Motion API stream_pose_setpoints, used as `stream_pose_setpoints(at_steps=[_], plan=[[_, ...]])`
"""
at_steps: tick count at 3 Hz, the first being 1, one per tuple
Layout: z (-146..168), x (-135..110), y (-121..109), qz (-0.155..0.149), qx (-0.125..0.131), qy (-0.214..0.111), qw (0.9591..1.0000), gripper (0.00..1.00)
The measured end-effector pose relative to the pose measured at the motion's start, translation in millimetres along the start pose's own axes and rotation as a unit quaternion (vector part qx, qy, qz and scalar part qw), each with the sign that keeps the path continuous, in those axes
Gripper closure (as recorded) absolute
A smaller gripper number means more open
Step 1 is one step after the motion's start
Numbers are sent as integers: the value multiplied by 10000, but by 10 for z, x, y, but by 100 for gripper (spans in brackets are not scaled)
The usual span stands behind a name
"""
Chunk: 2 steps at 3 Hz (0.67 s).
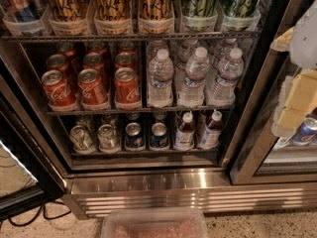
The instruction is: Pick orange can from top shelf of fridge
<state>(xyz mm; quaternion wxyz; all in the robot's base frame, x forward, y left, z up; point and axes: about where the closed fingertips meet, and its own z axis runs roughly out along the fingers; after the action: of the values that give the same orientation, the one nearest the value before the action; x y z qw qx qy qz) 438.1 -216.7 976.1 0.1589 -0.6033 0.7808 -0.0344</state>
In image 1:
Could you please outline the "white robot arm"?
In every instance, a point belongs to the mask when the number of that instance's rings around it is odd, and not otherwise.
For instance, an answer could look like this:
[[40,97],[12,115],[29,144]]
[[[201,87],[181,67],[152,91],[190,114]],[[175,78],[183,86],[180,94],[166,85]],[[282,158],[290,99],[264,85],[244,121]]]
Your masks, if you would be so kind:
[[299,74],[285,78],[272,118],[271,133],[288,138],[317,107],[317,0],[270,47],[289,52],[290,61],[301,68]]

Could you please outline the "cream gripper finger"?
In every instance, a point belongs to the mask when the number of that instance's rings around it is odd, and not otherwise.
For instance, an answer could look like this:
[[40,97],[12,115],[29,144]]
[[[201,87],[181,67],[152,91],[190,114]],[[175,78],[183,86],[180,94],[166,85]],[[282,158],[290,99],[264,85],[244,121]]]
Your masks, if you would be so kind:
[[294,28],[288,29],[281,36],[276,38],[271,44],[270,48],[277,52],[289,52],[290,41],[293,35]]
[[317,107],[317,69],[304,69],[287,76],[272,116],[271,133],[291,137],[305,117]]

